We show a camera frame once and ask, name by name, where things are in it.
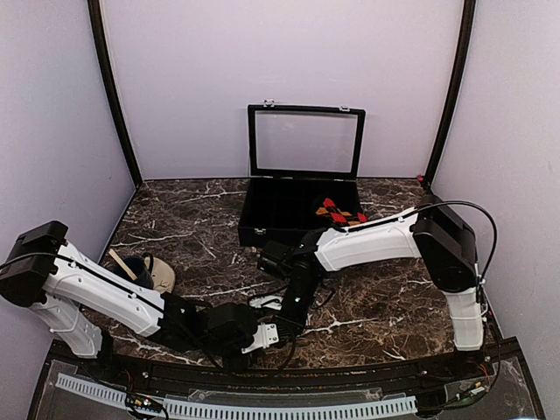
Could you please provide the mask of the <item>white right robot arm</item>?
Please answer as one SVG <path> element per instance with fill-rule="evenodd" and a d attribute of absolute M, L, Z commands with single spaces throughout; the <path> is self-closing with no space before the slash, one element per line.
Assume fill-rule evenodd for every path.
<path fill-rule="evenodd" d="M 423 197 L 418 206 L 389 217 L 350 223 L 347 216 L 325 207 L 332 223 L 312 230 L 296 246 L 268 241 L 257 267 L 287 280 L 277 320 L 289 334 L 305 329 L 319 284 L 328 274 L 365 263 L 420 258 L 435 287 L 445 296 L 456 353 L 446 371 L 464 380 L 480 365 L 484 344 L 482 308 L 486 267 L 479 266 L 476 235 L 454 207 L 486 209 L 469 201 Z"/>

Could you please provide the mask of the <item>dark blue mug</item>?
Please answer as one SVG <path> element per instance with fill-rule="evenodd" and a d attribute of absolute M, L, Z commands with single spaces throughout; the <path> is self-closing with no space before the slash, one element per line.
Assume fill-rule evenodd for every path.
<path fill-rule="evenodd" d="M 145 261 L 139 256 L 130 256 L 123 260 L 129 270 L 122 270 L 122 277 L 133 284 L 152 290 L 153 279 Z"/>

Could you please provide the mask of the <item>wooden stir stick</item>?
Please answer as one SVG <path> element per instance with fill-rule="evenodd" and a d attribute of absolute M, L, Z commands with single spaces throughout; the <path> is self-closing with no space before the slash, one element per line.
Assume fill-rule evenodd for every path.
<path fill-rule="evenodd" d="M 137 276 L 134 271 L 124 262 L 124 260 L 111 248 L 108 251 L 111 258 L 117 263 L 117 265 L 130 277 L 131 281 L 137 280 Z"/>

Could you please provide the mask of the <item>right black frame post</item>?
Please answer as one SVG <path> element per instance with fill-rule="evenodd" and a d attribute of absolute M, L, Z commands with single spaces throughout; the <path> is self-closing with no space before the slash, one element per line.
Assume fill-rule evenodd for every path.
<path fill-rule="evenodd" d="M 459 98 L 463 75 L 466 67 L 466 61 L 473 32 L 473 23 L 476 11 L 475 0 L 465 0 L 463 2 L 463 10 L 458 30 L 458 42 L 454 55 L 453 66 L 447 94 L 444 101 L 442 115 L 437 128 L 434 144 L 431 150 L 430 158 L 423 175 L 421 185 L 428 192 L 437 175 L 438 167 L 443 156 L 447 137 L 452 126 L 452 118 Z"/>

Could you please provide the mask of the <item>left black frame post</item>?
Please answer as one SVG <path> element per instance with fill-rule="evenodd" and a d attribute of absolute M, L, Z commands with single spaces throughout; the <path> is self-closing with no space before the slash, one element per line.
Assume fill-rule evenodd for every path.
<path fill-rule="evenodd" d="M 111 59 L 109 57 L 109 45 L 103 24 L 102 3 L 99 0 L 88 0 L 87 7 L 94 39 L 94 47 L 101 72 L 101 79 L 105 89 L 105 95 L 108 100 L 110 114 L 113 119 L 122 154 L 129 170 L 129 175 L 135 188 L 139 188 L 143 183 L 143 177 L 133 151 L 119 94 L 117 92 L 116 80 L 111 66 Z"/>

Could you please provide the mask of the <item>red orange argyle sock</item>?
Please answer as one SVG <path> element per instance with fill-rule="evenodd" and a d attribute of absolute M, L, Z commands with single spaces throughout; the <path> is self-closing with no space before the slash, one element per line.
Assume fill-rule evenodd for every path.
<path fill-rule="evenodd" d="M 341 210 L 332 199 L 319 197 L 313 201 L 314 217 L 319 227 L 348 228 L 368 222 L 368 217 L 360 210 Z"/>

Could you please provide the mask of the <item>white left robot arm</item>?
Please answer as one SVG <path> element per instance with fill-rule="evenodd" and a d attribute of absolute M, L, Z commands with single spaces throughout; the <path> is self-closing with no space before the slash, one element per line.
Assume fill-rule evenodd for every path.
<path fill-rule="evenodd" d="M 21 234 L 1 266 L 1 296 L 35 312 L 105 382 L 123 375 L 123 361 L 112 354 L 110 334 L 91 323 L 82 306 L 176 352 L 199 349 L 221 357 L 233 371 L 246 369 L 252 352 L 279 341 L 277 327 L 259 323 L 253 308 L 206 308 L 136 285 L 86 257 L 66 233 L 67 226 L 54 220 Z"/>

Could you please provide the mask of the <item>black glass-lid display case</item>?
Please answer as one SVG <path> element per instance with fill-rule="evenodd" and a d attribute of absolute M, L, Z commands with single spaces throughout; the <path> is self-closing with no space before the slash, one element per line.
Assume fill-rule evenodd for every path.
<path fill-rule="evenodd" d="M 265 101 L 247 112 L 249 182 L 238 223 L 243 247 L 295 244 L 327 226 L 328 218 L 317 213 L 326 199 L 350 214 L 361 212 L 365 110 Z"/>

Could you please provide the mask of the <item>black frame post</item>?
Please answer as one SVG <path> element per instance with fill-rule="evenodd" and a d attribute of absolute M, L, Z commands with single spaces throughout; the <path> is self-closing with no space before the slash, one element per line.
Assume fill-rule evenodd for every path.
<path fill-rule="evenodd" d="M 143 177 L 133 151 L 119 94 L 117 92 L 116 80 L 111 66 L 111 59 L 109 57 L 109 45 L 103 24 L 102 3 L 99 0 L 88 0 L 87 7 L 94 39 L 94 47 L 101 72 L 101 79 L 105 89 L 105 95 L 108 100 L 110 114 L 113 119 L 122 154 L 129 170 L 129 175 L 135 188 L 139 188 L 143 183 Z"/>
<path fill-rule="evenodd" d="M 463 75 L 466 67 L 466 61 L 473 32 L 473 23 L 476 11 L 475 0 L 465 0 L 463 2 L 463 10 L 458 30 L 458 42 L 454 55 L 453 66 L 447 94 L 444 101 L 442 115 L 437 128 L 434 144 L 431 150 L 430 158 L 423 175 L 421 185 L 428 192 L 437 175 L 438 167 L 443 156 L 447 137 L 452 126 L 452 118 L 459 98 Z"/>

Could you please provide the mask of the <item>cream branch-pattern plate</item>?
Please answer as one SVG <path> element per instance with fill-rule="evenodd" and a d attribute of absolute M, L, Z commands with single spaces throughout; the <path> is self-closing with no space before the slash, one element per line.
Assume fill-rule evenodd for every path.
<path fill-rule="evenodd" d="M 173 268 L 160 258 L 146 254 L 144 264 L 148 269 L 153 282 L 153 289 L 159 293 L 172 293 L 176 283 Z"/>

